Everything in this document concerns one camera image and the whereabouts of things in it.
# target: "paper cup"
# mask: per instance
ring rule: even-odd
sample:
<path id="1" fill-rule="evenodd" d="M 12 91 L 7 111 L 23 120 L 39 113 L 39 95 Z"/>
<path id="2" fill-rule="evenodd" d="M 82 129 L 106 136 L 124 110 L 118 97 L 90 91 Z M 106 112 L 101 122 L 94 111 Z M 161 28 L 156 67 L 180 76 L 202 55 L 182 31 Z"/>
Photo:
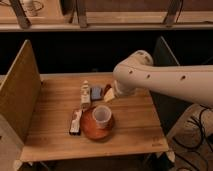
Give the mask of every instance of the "paper cup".
<path id="1" fill-rule="evenodd" d="M 107 127 L 112 117 L 112 112 L 109 107 L 105 105 L 99 105 L 93 110 L 92 117 L 95 120 L 97 127 L 99 129 L 104 129 Z"/>

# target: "wooden table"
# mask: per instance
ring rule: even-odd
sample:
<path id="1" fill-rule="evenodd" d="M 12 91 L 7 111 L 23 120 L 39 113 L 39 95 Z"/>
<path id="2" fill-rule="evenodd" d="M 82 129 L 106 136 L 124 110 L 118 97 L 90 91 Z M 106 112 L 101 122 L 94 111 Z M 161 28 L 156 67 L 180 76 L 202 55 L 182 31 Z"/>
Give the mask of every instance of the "wooden table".
<path id="1" fill-rule="evenodd" d="M 44 79 L 22 150 L 23 162 L 153 153 L 168 150 L 158 115 L 147 90 L 107 103 L 115 126 L 107 141 L 96 142 L 70 136 L 74 109 L 80 106 L 80 86 L 84 80 L 104 87 L 111 74 L 74 75 Z M 103 101 L 93 105 L 104 104 Z"/>

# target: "orange plate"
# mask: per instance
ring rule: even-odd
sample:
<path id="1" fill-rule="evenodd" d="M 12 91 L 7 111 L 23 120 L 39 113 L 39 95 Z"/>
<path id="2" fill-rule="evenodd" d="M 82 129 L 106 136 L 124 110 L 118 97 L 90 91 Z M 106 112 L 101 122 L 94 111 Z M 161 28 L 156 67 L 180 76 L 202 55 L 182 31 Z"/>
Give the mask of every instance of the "orange plate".
<path id="1" fill-rule="evenodd" d="M 100 140 L 107 137 L 114 125 L 114 118 L 109 121 L 109 125 L 105 129 L 98 129 L 95 120 L 92 117 L 92 111 L 95 107 L 86 110 L 80 120 L 80 127 L 85 136 L 92 140 Z"/>

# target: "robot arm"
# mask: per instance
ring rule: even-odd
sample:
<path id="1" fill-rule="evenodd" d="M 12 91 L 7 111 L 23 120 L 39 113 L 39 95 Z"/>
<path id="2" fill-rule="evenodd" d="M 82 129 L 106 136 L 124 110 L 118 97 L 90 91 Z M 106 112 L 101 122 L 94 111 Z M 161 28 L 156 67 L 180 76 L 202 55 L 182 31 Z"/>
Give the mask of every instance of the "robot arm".
<path id="1" fill-rule="evenodd" d="M 213 66 L 152 65 L 152 57 L 143 50 L 121 61 L 113 71 L 116 95 L 128 95 L 143 87 L 213 108 Z"/>

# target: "bottle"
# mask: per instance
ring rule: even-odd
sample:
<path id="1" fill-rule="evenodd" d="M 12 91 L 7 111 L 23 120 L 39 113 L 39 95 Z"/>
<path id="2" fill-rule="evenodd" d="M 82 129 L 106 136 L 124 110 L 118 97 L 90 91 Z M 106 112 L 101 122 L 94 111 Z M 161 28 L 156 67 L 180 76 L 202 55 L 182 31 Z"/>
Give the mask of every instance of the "bottle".
<path id="1" fill-rule="evenodd" d="M 81 108 L 89 108 L 90 105 L 90 86 L 88 81 L 85 80 L 83 85 L 81 86 Z"/>
<path id="2" fill-rule="evenodd" d="M 30 17 L 37 16 L 37 11 L 36 11 L 33 0 L 23 0 L 23 4 L 25 7 L 25 10 L 27 11 L 28 16 Z"/>

